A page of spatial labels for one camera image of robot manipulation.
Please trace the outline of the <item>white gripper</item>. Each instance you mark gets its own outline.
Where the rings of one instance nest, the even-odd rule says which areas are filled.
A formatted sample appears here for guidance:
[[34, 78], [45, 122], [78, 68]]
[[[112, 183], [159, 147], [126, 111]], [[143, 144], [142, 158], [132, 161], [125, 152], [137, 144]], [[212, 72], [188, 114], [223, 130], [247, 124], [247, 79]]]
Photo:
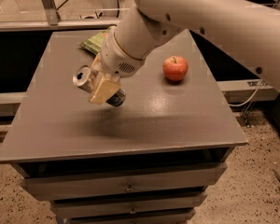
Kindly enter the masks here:
[[100, 72], [92, 82], [93, 90], [89, 102], [95, 105], [101, 105], [111, 98], [120, 89], [120, 77], [132, 77], [145, 62], [131, 57], [119, 46], [115, 31], [115, 27], [109, 29], [100, 54], [95, 56], [91, 64], [93, 73], [100, 72], [101, 66], [105, 71]]

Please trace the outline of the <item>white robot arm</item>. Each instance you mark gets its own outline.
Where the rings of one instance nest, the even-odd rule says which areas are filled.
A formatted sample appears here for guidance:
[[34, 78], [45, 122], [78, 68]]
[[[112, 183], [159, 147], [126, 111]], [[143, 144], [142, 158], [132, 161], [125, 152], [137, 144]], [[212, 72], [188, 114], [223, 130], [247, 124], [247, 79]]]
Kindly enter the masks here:
[[280, 92], [280, 10], [246, 0], [134, 0], [91, 66], [93, 104], [133, 76], [148, 54], [188, 29]]

